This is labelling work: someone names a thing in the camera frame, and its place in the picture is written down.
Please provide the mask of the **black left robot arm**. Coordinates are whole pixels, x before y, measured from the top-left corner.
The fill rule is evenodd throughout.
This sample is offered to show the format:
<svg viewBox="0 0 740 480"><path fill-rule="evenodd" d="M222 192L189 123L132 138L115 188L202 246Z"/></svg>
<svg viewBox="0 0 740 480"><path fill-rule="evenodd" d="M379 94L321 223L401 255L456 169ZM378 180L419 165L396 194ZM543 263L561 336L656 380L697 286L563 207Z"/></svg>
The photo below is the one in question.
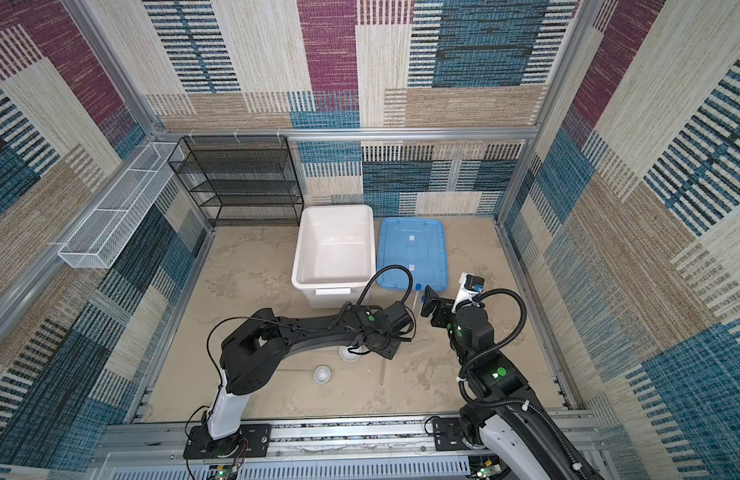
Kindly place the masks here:
<svg viewBox="0 0 740 480"><path fill-rule="evenodd" d="M373 283L390 270L407 277L402 299L388 307L366 305L364 299ZM219 376L217 393L201 423L187 433L183 458L235 458L251 447L250 437L242 431L242 414L251 394L265 386L290 356L337 346L359 356L393 359L401 344L415 336L416 320L406 305L414 286L409 269L391 265L371 277L357 301L345 302L334 314L289 318L264 308L245 317L221 343L220 358L211 360Z"/></svg>

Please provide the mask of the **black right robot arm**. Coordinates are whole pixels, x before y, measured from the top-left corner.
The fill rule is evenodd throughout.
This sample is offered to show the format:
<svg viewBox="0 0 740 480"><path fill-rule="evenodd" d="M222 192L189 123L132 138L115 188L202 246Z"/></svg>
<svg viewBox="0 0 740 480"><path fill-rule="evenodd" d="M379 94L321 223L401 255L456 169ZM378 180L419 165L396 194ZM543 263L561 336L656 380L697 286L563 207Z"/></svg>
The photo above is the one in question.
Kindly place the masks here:
<svg viewBox="0 0 740 480"><path fill-rule="evenodd" d="M464 444L489 450L518 479L600 479L602 475L554 422L527 378L502 352L526 325L523 299L510 289L484 290L472 282L472 275L466 279L454 300L426 287L421 308L433 327L446 330L460 365L456 381L465 401L459 411ZM484 301L498 295L516 301L519 320L496 342Z"/></svg>

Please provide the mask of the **blue capped test tube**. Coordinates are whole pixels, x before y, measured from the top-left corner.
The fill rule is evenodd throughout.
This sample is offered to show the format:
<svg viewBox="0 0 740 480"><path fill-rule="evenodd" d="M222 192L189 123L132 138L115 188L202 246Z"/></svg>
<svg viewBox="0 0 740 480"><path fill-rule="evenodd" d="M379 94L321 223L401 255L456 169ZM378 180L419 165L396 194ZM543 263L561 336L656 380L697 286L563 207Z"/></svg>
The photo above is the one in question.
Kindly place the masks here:
<svg viewBox="0 0 740 480"><path fill-rule="evenodd" d="M413 304L412 304L412 307L411 307L411 310L413 311L413 314L415 316L418 316L419 315L419 305L420 305L421 297L422 297L423 293L424 293L423 285L421 283L416 283L415 284L415 294L414 294Z"/></svg>

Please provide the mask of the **white plastic storage bin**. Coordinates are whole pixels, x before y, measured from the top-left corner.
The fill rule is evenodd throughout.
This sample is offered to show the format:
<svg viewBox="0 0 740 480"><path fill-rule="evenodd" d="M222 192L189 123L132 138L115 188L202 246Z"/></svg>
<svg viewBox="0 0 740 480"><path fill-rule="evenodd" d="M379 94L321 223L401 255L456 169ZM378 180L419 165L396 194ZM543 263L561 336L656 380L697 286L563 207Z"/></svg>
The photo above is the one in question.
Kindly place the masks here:
<svg viewBox="0 0 740 480"><path fill-rule="evenodd" d="M311 206L302 212L291 283L312 308L357 302L375 273L371 207Z"/></svg>

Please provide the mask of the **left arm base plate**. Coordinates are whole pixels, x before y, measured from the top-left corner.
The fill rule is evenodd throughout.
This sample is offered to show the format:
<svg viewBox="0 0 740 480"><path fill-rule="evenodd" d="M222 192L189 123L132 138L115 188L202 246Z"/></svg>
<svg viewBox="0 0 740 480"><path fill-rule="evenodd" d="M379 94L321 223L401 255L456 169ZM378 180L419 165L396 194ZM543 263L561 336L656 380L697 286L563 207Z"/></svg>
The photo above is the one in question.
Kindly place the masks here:
<svg viewBox="0 0 740 480"><path fill-rule="evenodd" d="M236 432L213 440L206 425L191 428L183 452L185 460L263 458L266 456L271 424L242 424Z"/></svg>

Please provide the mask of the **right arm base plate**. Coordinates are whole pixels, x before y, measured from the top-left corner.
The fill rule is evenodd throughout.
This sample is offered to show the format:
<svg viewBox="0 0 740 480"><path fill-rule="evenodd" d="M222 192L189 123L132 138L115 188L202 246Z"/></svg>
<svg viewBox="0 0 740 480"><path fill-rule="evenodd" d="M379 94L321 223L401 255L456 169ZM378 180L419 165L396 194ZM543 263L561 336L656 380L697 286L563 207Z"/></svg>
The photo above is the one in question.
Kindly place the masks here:
<svg viewBox="0 0 740 480"><path fill-rule="evenodd" d="M435 450L443 451L461 451L461 450L482 450L484 446L481 443L471 440L467 432L462 428L459 418L432 416L424 427L433 437Z"/></svg>

